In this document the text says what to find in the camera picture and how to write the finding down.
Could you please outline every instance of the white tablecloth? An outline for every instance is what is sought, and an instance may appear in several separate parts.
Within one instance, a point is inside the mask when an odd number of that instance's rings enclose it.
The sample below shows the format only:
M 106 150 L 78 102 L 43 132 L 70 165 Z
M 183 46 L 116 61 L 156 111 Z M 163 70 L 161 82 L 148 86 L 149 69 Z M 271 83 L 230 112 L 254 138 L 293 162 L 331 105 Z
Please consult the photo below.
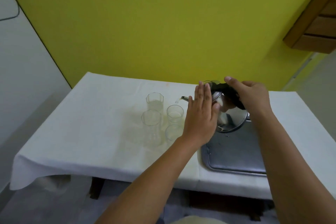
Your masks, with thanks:
M 78 174 L 132 182 L 168 148 L 144 147 L 146 96 L 164 96 L 164 111 L 195 85 L 87 73 L 15 156 L 10 187 L 36 178 Z M 312 170 L 336 196 L 336 143 L 295 92 L 270 92 L 275 115 Z M 180 101 L 186 114 L 187 102 Z M 196 153 L 176 188 L 271 198 L 266 177 L 216 173 Z

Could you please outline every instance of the yellow wall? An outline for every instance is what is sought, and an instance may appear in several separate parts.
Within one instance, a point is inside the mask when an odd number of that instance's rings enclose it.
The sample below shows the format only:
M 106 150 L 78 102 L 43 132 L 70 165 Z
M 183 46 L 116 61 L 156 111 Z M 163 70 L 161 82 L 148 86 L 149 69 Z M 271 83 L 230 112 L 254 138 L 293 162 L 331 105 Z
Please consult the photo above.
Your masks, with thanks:
M 308 57 L 282 38 L 309 0 L 18 0 L 74 86 L 87 72 L 281 89 Z

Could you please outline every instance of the clear glass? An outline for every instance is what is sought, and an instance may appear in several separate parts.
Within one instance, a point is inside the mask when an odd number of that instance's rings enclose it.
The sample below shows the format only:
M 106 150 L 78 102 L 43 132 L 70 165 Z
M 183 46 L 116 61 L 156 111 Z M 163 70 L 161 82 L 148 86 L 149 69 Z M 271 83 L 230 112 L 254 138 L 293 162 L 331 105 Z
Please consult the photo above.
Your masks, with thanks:
M 163 95 L 153 92 L 146 97 L 147 109 L 156 110 L 163 116 Z
M 168 144 L 172 144 L 178 137 L 182 136 L 183 127 L 179 125 L 170 125 L 166 129 L 166 139 Z
M 169 125 L 181 124 L 183 120 L 183 108 L 179 105 L 171 105 L 167 108 L 167 118 Z
M 145 145 L 161 144 L 161 119 L 161 114 L 156 110 L 148 110 L 142 114 Z

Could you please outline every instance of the table leg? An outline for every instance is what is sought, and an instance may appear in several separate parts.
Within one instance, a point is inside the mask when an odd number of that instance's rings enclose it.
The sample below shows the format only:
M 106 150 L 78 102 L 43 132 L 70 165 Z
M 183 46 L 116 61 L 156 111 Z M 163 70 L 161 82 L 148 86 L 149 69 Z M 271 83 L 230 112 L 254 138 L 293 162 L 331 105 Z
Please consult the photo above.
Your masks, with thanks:
M 90 187 L 90 198 L 97 200 L 102 191 L 105 179 L 99 177 L 92 177 L 91 187 Z

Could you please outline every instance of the finger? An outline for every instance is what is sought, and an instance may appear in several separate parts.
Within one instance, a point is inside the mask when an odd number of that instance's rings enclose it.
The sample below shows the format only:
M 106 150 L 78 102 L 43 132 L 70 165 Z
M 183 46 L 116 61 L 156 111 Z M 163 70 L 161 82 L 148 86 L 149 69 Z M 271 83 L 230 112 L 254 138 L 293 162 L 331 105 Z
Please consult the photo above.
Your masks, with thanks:
M 193 103 L 194 103 L 193 97 L 189 96 L 189 98 L 188 98 L 188 109 L 193 107 Z
M 195 88 L 195 96 L 194 96 L 194 100 L 197 101 L 197 97 L 198 97 L 198 85 Z
M 253 85 L 256 84 L 256 82 L 254 81 L 242 81 L 241 83 L 249 87 L 252 87 Z
M 207 112 L 207 114 L 211 115 L 211 106 L 212 106 L 212 96 L 210 85 L 208 83 L 204 86 L 204 100 L 203 100 L 203 109 Z
M 246 85 L 242 84 L 240 81 L 238 81 L 237 79 L 235 78 L 232 78 L 232 77 L 229 77 L 229 76 L 226 76 L 224 78 L 224 81 L 229 85 L 231 86 L 232 88 L 234 88 L 238 94 L 240 92 L 242 92 L 243 90 L 245 90 L 246 88 Z
M 211 122 L 213 123 L 217 123 L 217 118 L 218 118 L 218 113 L 219 113 L 219 108 L 221 106 L 219 105 L 219 103 L 215 103 L 213 106 L 212 106 L 212 109 L 211 109 Z
M 202 108 L 204 99 L 204 85 L 202 81 L 199 81 L 198 85 L 198 97 L 197 97 L 197 105 L 198 107 Z

